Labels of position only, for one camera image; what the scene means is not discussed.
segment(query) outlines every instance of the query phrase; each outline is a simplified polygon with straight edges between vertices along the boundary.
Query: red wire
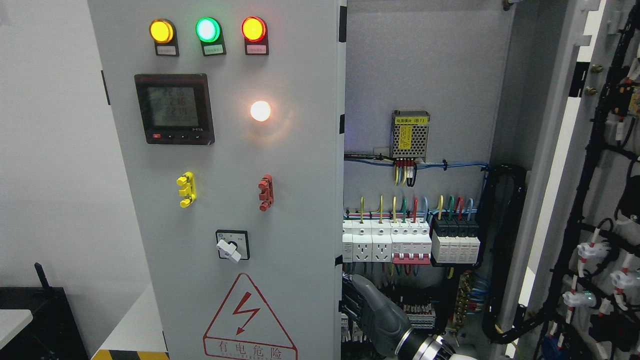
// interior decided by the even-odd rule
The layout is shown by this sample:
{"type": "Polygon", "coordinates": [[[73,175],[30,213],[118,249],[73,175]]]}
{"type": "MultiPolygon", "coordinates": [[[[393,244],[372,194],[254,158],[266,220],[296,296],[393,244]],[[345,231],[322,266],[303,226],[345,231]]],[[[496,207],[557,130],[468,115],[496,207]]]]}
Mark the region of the red wire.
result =
{"type": "Polygon", "coordinates": [[[418,215],[418,198],[413,198],[413,223],[415,224],[415,218],[418,215]]]}
{"type": "Polygon", "coordinates": [[[458,206],[460,206],[460,210],[458,210],[458,220],[462,220],[462,207],[465,204],[465,198],[458,197],[458,202],[456,203],[456,207],[453,209],[453,211],[458,210],[458,206]]]}

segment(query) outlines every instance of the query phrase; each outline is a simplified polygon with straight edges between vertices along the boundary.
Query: red terminal connector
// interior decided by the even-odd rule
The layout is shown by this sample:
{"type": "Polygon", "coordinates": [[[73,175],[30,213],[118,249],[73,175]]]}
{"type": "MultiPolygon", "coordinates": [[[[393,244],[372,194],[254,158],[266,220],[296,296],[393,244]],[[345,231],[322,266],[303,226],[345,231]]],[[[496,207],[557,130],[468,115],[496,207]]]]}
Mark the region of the red terminal connector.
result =
{"type": "Polygon", "coordinates": [[[262,201],[260,211],[267,211],[273,205],[273,178],[271,175],[266,174],[262,177],[258,183],[258,189],[260,190],[258,199],[262,201]]]}

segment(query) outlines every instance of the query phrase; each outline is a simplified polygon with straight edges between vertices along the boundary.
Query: digital power meter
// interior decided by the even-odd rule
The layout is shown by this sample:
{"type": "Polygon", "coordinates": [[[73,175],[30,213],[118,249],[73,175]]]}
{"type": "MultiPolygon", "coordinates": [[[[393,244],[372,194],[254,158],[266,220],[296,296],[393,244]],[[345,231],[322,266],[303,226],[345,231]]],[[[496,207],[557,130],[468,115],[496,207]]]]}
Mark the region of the digital power meter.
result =
{"type": "Polygon", "coordinates": [[[215,141],[207,74],[138,74],[134,79],[147,143],[215,141]]]}

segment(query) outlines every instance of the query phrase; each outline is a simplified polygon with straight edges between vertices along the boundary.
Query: green wire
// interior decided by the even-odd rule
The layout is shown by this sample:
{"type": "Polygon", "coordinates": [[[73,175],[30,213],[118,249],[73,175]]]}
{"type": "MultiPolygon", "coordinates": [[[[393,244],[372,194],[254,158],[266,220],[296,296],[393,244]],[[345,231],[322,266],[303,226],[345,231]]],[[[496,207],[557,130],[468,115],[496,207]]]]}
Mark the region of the green wire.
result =
{"type": "Polygon", "coordinates": [[[402,197],[402,208],[400,209],[400,214],[402,214],[402,222],[406,222],[406,197],[402,197]]]}
{"type": "Polygon", "coordinates": [[[451,195],[449,197],[449,209],[447,209],[449,212],[449,218],[447,220],[453,219],[453,208],[456,205],[455,202],[456,202],[456,198],[453,195],[451,195]]]}

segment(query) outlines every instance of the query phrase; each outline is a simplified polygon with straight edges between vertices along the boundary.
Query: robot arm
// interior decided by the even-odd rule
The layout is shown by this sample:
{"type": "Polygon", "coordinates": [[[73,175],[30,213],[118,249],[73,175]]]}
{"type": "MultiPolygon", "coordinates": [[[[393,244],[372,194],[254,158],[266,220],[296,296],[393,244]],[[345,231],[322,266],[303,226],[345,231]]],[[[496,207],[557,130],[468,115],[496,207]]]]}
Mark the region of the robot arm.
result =
{"type": "Polygon", "coordinates": [[[342,276],[340,310],[360,325],[381,355],[399,360],[475,360],[452,354],[431,336],[416,331],[407,315],[360,275],[342,276]]]}

